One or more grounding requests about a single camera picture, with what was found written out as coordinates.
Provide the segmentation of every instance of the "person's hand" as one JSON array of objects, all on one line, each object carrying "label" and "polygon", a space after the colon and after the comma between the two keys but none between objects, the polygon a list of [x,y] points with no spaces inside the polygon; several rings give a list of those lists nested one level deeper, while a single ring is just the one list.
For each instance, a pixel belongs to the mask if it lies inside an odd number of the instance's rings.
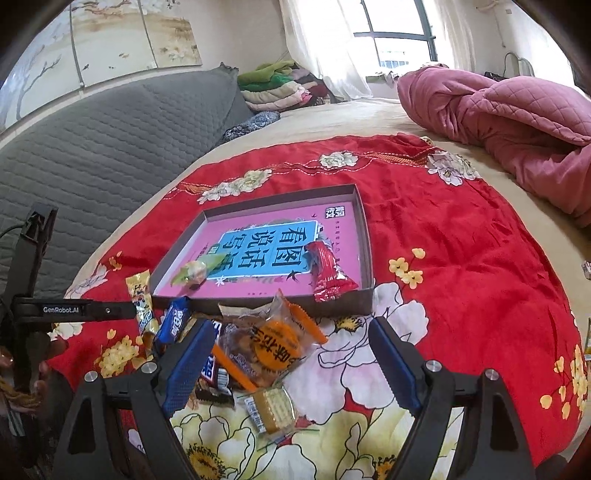
[{"label": "person's hand", "polygon": [[[61,355],[63,352],[66,351],[67,348],[68,343],[63,338],[58,337],[56,340],[52,341],[49,344],[49,348],[47,350],[47,359],[53,358],[57,355]],[[12,355],[10,354],[10,352],[8,352],[6,349],[0,346],[0,375],[10,373],[10,369],[12,368],[13,363],[14,361],[12,359]],[[47,378],[49,377],[50,372],[51,368],[49,367],[46,361],[42,361],[39,363],[39,380],[37,380],[33,384],[33,391],[31,393],[37,396],[41,402],[43,402],[43,400],[47,397]],[[0,391],[0,400],[0,413],[3,413],[2,410],[5,407],[4,401],[6,399],[2,391]],[[22,413],[35,413],[37,411],[36,408],[26,408],[18,405],[16,400],[10,402],[10,407],[12,410],[19,411]]]}]

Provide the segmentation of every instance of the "wrapped candy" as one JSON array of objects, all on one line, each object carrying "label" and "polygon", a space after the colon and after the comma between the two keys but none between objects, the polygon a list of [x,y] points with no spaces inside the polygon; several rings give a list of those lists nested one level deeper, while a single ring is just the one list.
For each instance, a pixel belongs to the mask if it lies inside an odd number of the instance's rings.
[{"label": "wrapped candy", "polygon": [[343,293],[357,290],[357,285],[351,280],[337,263],[335,254],[322,241],[310,242],[304,249],[312,261],[312,272],[316,279],[314,285],[314,299],[329,301],[339,298]]},{"label": "wrapped candy", "polygon": [[127,289],[137,309],[136,319],[139,325],[139,332],[142,336],[146,350],[150,351],[152,340],[160,328],[158,320],[154,316],[152,308],[152,295],[148,285],[150,283],[150,271],[138,273],[125,279]]},{"label": "wrapped candy", "polygon": [[227,254],[205,254],[197,260],[185,263],[170,281],[172,287],[176,285],[201,285],[207,276],[215,270],[226,258]]}]

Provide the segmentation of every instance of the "orange snack bag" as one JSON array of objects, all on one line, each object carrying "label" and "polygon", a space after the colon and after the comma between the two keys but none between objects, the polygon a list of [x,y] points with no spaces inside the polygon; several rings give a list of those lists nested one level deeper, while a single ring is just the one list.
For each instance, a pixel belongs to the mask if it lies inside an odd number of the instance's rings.
[{"label": "orange snack bag", "polygon": [[[300,306],[287,301],[280,290],[266,320],[226,329],[219,338],[219,346],[225,354],[224,360],[229,359],[234,365],[232,369],[224,365],[228,373],[252,392],[253,385],[272,386],[327,340],[315,321]],[[232,374],[235,368],[240,374]]]}]

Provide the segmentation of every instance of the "painted wall mural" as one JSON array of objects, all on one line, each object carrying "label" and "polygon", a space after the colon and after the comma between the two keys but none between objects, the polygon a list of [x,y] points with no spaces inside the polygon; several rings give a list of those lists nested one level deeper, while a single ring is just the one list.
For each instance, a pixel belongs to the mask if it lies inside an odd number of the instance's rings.
[{"label": "painted wall mural", "polygon": [[156,68],[138,0],[74,0],[71,8],[85,86]]},{"label": "painted wall mural", "polygon": [[74,90],[201,64],[180,0],[74,0],[33,39],[0,88],[0,132]]},{"label": "painted wall mural", "polygon": [[33,39],[2,85],[0,131],[78,88],[67,9]]},{"label": "painted wall mural", "polygon": [[193,30],[180,0],[141,0],[148,38],[159,67],[201,65]]}]

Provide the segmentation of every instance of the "blue patterned cloth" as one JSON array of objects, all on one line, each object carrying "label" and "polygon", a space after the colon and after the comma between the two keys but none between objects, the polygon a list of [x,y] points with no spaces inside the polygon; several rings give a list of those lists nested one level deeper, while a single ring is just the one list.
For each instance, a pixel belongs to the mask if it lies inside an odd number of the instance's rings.
[{"label": "blue patterned cloth", "polygon": [[273,122],[277,122],[280,118],[281,115],[278,112],[259,112],[245,122],[226,130],[223,135],[222,143],[242,137],[250,132],[260,130],[267,125],[271,125]]}]

